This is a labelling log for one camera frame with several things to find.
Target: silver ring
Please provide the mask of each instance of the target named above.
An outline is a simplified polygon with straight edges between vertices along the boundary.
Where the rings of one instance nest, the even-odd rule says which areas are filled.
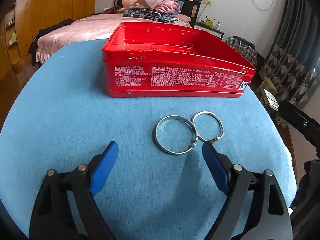
[[[171,120],[171,119],[180,120],[180,121],[182,121],[182,122],[185,122],[187,125],[189,125],[189,126],[191,127],[191,129],[192,129],[192,131],[193,131],[194,140],[193,140],[193,142],[190,144],[188,150],[186,150],[186,151],[184,151],[184,152],[177,153],[177,152],[170,151],[170,150],[168,150],[167,148],[165,148],[165,147],[159,142],[158,135],[157,135],[157,131],[158,131],[159,126],[160,126],[163,122],[168,121],[168,120]],[[166,117],[162,118],[162,119],[159,121],[159,123],[156,125],[156,129],[155,129],[155,141],[156,141],[158,147],[159,147],[162,151],[164,151],[165,153],[167,153],[167,154],[171,154],[171,155],[183,155],[183,154],[191,151],[191,150],[196,146],[197,140],[198,140],[198,136],[197,136],[197,130],[196,130],[195,125],[194,125],[192,122],[190,122],[187,118],[184,118],[184,117],[182,117],[182,116],[180,116],[180,115],[169,115],[169,116],[166,116]]]
[[[224,136],[224,128],[223,128],[223,125],[222,125],[222,122],[220,121],[219,117],[217,115],[215,115],[214,113],[211,113],[211,112],[208,112],[208,111],[202,111],[198,114],[196,114],[192,119],[191,119],[191,122],[193,123],[194,126],[195,125],[195,119],[202,115],[202,114],[207,114],[207,115],[210,115],[212,116],[213,118],[215,118],[218,123],[219,123],[219,126],[220,126],[220,131],[221,131],[221,135],[220,136],[216,136],[215,138],[211,139],[211,140],[207,140],[207,139],[204,139],[203,137],[201,137],[198,133],[197,133],[197,136],[199,137],[200,140],[202,140],[203,142],[206,142],[206,141],[210,141],[211,143],[214,143],[216,141],[218,141],[219,139],[221,139],[223,136]]]

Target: cable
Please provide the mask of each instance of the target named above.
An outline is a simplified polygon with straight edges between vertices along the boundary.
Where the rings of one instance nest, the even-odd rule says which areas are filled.
[[[203,12],[204,12],[204,10],[207,8],[207,6],[208,6],[208,3],[205,5],[205,7],[204,7],[202,13],[200,14],[200,16],[198,17],[197,21],[200,19],[201,15],[203,14]]]
[[[252,3],[253,3],[253,5],[255,6],[255,8],[257,8],[259,11],[261,11],[261,12],[266,12],[266,11],[268,11],[268,10],[271,9],[274,1],[275,1],[275,0],[272,1],[271,5],[270,5],[270,7],[269,7],[268,9],[260,9],[260,8],[258,7],[258,5],[254,2],[254,0],[252,0]]]

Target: plaid shirt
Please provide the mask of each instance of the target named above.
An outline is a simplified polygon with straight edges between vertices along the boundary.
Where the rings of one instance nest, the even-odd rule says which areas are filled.
[[[233,48],[236,52],[240,53],[247,61],[249,61],[252,65],[257,65],[257,51],[251,48],[247,44],[242,44],[241,41],[237,40],[234,37],[229,37],[225,41],[231,48]]]
[[[157,11],[151,11],[150,9],[146,8],[139,8],[139,9],[129,9],[129,13],[138,13],[138,14],[145,14],[153,17],[158,17],[158,18],[165,18],[165,17],[170,17],[173,15],[173,13],[161,13]]]
[[[123,17],[148,19],[148,20],[161,22],[161,23],[171,23],[178,20],[178,18],[173,15],[167,16],[167,17],[154,17],[146,14],[141,14],[136,11],[123,13]]]

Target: pink towel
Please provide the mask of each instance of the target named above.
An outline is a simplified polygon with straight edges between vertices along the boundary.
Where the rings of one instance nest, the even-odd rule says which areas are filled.
[[[173,13],[180,12],[181,8],[177,2],[164,1],[162,4],[159,4],[155,10],[162,13]]]
[[[162,4],[164,1],[171,0],[137,0],[138,3],[147,4],[151,10],[154,10],[158,5]]]

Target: red tin box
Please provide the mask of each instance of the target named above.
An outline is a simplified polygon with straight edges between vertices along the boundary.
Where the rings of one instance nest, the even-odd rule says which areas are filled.
[[[210,33],[123,22],[102,47],[111,97],[240,97],[256,69]]]

